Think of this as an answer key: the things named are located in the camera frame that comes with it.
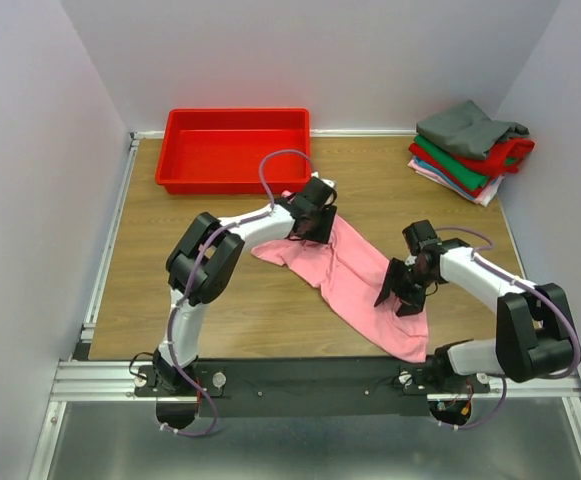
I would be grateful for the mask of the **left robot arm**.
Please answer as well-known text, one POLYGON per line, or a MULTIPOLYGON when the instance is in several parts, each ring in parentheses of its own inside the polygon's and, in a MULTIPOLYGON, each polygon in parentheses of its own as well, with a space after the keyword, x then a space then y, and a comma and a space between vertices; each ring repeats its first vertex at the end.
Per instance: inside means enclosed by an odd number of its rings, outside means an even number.
POLYGON ((203 212, 194 219, 166 261, 171 308, 153 367, 167 393, 190 387, 207 307, 228 286, 241 254, 273 240, 327 243, 336 199, 336 182, 313 175, 301 191, 258 210, 221 218, 203 212))

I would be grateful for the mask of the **aluminium frame rail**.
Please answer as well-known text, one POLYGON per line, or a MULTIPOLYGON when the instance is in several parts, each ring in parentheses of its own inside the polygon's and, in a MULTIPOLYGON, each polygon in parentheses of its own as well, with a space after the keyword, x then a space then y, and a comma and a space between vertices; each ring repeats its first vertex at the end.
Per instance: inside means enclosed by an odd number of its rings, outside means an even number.
MULTIPOLYGON (((62 361, 57 366, 51 387, 51 402, 151 401, 162 398, 140 397, 135 393, 134 377, 124 361, 62 361)), ((507 380, 507 399, 581 398, 578 376, 560 380, 536 379, 526 383, 507 380)))

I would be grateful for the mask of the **red folded t shirt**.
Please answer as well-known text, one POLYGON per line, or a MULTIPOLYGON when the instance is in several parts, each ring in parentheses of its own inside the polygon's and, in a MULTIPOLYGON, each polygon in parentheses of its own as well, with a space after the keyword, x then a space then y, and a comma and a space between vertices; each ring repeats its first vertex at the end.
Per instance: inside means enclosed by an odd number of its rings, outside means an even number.
MULTIPOLYGON (((484 160, 477 160, 472 158, 467 158, 464 156, 459 156, 456 154, 451 154, 457 160, 468 164, 469 161, 486 161, 490 163, 502 162, 506 158, 514 158, 520 161, 519 169, 525 158, 534 150, 535 142, 524 138, 513 138, 511 140, 505 141, 503 143, 495 144, 487 154, 484 160)), ((471 195, 477 196, 482 189, 471 192, 471 195)))

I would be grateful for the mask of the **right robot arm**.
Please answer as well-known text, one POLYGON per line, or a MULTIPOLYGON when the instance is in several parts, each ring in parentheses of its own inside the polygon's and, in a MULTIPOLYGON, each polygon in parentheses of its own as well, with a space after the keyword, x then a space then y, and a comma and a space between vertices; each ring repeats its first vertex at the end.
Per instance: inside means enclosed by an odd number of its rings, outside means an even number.
POLYGON ((375 300, 398 299, 398 316, 424 310, 427 289, 455 284, 495 315, 495 337, 466 340, 435 350, 426 361, 432 384, 450 392, 467 376, 483 373, 516 383, 569 376, 581 362, 581 345, 565 291, 538 285, 486 260, 460 239, 432 241, 411 249, 407 261, 393 258, 375 300))

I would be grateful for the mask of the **white folded t shirt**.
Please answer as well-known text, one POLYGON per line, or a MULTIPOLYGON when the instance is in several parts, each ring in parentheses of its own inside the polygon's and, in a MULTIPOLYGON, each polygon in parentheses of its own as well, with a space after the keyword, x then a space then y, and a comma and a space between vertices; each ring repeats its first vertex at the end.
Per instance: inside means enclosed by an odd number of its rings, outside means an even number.
POLYGON ((492 199, 496 196, 499 186, 504 180, 504 176, 499 176, 485 186, 481 192, 473 199, 473 202, 477 205, 487 207, 492 199))

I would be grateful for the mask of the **red plastic tray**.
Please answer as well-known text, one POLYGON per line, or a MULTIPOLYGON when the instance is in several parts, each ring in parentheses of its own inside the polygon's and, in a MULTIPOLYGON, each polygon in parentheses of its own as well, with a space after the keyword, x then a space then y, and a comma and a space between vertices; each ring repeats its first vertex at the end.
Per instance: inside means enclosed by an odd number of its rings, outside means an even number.
POLYGON ((305 108, 174 109, 169 113, 155 182, 171 195, 263 194, 260 162, 272 193, 297 190, 314 169, 305 108))

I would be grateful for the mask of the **blue folded t shirt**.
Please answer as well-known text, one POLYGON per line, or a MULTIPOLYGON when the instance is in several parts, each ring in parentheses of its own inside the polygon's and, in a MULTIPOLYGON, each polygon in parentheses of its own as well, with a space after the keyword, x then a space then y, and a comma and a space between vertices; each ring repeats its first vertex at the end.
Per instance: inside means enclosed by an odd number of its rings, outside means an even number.
POLYGON ((446 184, 452 186, 455 189, 459 189, 466 194, 471 194, 464 186, 462 186, 457 180, 451 177, 449 174, 444 173, 440 169, 426 163, 423 159, 413 156, 411 160, 411 167, 418 173, 433 176, 439 180, 443 180, 446 184))

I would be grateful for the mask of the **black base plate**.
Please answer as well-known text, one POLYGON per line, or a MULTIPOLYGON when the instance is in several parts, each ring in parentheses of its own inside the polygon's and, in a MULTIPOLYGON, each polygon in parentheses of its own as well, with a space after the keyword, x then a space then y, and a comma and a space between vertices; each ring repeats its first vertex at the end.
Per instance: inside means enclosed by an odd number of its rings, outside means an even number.
POLYGON ((426 416, 435 399, 459 405, 489 392, 482 375, 459 376, 388 356, 199 359, 185 380, 161 376, 152 364, 135 377, 137 397, 154 398, 161 413, 204 417, 308 417, 346 415, 426 416))

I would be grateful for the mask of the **grey folded t shirt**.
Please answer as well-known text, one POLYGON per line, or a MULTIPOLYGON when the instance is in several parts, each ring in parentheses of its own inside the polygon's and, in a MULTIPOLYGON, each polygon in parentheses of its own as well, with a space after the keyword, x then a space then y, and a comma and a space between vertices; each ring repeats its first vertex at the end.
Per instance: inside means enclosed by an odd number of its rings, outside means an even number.
POLYGON ((495 145, 530 136, 525 125, 493 120, 472 100, 426 117, 416 131, 446 152, 471 160, 485 160, 495 145))

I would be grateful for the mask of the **light pink folded t shirt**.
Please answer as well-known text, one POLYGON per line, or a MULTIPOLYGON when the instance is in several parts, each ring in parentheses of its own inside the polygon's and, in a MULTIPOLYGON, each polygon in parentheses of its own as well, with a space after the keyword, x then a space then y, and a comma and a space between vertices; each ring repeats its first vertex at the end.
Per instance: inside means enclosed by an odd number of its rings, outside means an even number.
POLYGON ((425 167, 420 166, 415 158, 412 158, 408 162, 408 166, 414 170, 418 175, 421 175, 439 185, 442 185, 450 190, 453 190, 455 193, 459 194, 463 198, 471 201, 472 203, 484 205, 486 206, 489 201, 484 200, 483 195, 473 196, 461 188, 459 188, 454 182, 449 181, 444 175, 437 173, 436 171, 429 170, 425 167))

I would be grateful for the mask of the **green folded t shirt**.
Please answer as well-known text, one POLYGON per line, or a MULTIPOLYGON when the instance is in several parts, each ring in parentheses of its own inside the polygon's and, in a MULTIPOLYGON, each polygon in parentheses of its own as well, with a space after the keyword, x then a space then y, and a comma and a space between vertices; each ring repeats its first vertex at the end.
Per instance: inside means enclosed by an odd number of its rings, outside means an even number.
POLYGON ((495 163, 469 161, 465 164, 421 135, 414 138, 408 150, 414 156, 444 172, 467 192, 483 189, 501 175, 517 173, 520 164, 520 161, 514 158, 506 158, 502 162, 495 163))

